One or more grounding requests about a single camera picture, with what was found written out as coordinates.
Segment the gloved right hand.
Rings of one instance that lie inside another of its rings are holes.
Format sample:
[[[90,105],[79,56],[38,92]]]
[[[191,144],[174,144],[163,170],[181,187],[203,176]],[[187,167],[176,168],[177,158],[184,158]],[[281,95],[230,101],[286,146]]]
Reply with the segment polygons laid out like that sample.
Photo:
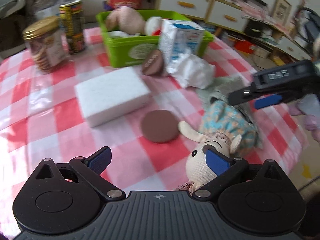
[[[319,142],[319,95],[308,94],[301,100],[289,105],[289,114],[292,116],[303,115],[304,128],[311,132],[315,141]]]

